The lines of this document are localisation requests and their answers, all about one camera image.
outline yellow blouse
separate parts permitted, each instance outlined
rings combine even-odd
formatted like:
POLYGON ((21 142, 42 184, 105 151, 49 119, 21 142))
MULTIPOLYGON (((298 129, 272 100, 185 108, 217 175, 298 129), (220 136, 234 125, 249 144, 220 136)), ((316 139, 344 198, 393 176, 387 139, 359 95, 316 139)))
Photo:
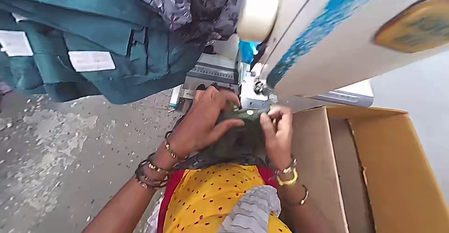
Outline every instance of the yellow blouse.
MULTIPOLYGON (((246 191, 264 184, 256 166, 221 164, 186 170, 168 205, 164 232, 217 232, 246 191)), ((268 232, 291 231, 271 213, 268 232)))

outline grey floor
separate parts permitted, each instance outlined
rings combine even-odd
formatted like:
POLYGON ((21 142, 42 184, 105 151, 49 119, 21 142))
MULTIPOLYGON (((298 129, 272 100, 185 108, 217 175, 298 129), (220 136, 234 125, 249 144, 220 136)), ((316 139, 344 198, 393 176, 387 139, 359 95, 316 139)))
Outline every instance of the grey floor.
MULTIPOLYGON (((372 87, 373 105, 410 112, 448 200, 449 52, 373 78, 372 87)), ((101 96, 54 103, 6 95, 0 104, 0 233, 80 232, 181 116, 168 112, 169 95, 126 105, 101 96)), ((321 103, 284 104, 299 110, 321 103)))
POLYGON ((8 93, 0 233, 81 232, 181 116, 168 113, 169 95, 113 105, 102 96, 54 103, 8 93))

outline red trim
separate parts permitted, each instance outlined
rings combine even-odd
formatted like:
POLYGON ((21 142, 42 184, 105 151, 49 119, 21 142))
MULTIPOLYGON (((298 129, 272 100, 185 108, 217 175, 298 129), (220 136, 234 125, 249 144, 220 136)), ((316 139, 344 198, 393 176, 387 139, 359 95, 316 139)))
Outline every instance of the red trim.
MULTIPOLYGON (((274 171, 268 167, 256 166, 257 171, 259 171, 259 175, 266 185, 270 185, 276 189, 278 189, 278 182, 276 180, 276 174, 274 171)), ((168 182, 167 187, 165 188, 164 198, 161 202, 161 208, 159 210, 158 216, 158 229, 157 233, 163 233, 165 216, 167 215, 168 204, 171 201, 171 197, 178 187, 178 184, 181 182, 182 177, 184 176, 185 170, 177 170, 171 180, 168 182)))
POLYGON ((163 233, 165 216, 166 216, 167 210, 168 210, 168 204, 171 201, 171 197, 173 196, 173 193, 175 192, 176 187, 181 182, 182 177, 184 176, 184 171, 185 170, 177 170, 171 176, 171 179, 165 188, 164 198, 162 199, 161 208, 159 210, 158 230, 156 231, 157 233, 163 233))
POLYGON ((271 168, 257 166, 257 170, 259 171, 259 174, 266 185, 270 185, 278 189, 278 181, 276 180, 276 174, 271 168))

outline paper tag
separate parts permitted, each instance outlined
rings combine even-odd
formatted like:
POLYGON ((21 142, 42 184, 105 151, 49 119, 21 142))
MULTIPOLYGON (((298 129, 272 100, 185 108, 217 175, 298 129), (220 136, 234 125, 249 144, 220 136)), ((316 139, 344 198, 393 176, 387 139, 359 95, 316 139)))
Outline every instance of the paper tag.
POLYGON ((23 31, 0 30, 1 51, 8 56, 33 56, 30 42, 23 31))
POLYGON ((109 52, 73 51, 69 52, 73 68, 77 72, 92 72, 115 69, 109 52))

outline bracelet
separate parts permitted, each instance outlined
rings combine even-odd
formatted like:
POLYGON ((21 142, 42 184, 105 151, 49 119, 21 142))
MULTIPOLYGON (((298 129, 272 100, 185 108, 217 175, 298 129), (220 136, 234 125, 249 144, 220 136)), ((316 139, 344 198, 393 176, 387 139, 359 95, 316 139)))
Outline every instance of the bracelet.
POLYGON ((302 200, 300 200, 299 202, 288 202, 287 201, 286 203, 288 205, 291 205, 291 206, 299 205, 299 206, 301 206, 301 205, 304 205, 304 203, 306 203, 306 200, 308 198, 308 189, 307 189, 307 187, 305 185, 303 185, 303 187, 304 187, 304 190, 306 192, 306 194, 304 195, 304 198, 302 200))
POLYGON ((293 157, 293 155, 291 155, 291 158, 292 158, 291 164, 287 168, 284 168, 282 170, 277 169, 276 170, 276 174, 279 175, 280 173, 291 173, 291 172, 293 172, 293 169, 295 169, 295 167, 296 167, 296 159, 293 157))
POLYGON ((141 184, 142 187, 144 187, 145 189, 147 187, 152 187, 152 188, 164 187, 165 185, 167 185, 168 181, 171 178, 171 174, 173 173, 173 168, 170 170, 165 170, 165 169, 162 169, 162 168, 154 165, 150 160, 151 156, 153 156, 154 154, 155 154, 155 152, 150 154, 143 161, 141 161, 139 163, 136 171, 134 172, 138 183, 141 184), (149 169, 154 170, 157 173, 164 173, 166 175, 165 178, 162 180, 159 180, 159 179, 153 179, 153 178, 146 176, 145 172, 143 170, 143 167, 145 167, 145 166, 148 166, 149 169))
MULTIPOLYGON (((176 153, 170 148, 170 144, 168 143, 168 135, 170 135, 171 133, 173 133, 173 131, 168 131, 167 133, 165 133, 165 140, 164 140, 164 147, 165 149, 168 151, 168 153, 170 153, 172 158, 176 158, 177 155, 176 153)), ((186 160, 188 158, 188 155, 182 159, 182 161, 186 160)))
POLYGON ((292 186, 296 183, 296 181, 298 180, 298 173, 296 172, 296 168, 293 168, 293 178, 290 180, 282 180, 279 175, 276 175, 276 179, 278 180, 278 184, 280 186, 283 185, 287 185, 287 186, 292 186))

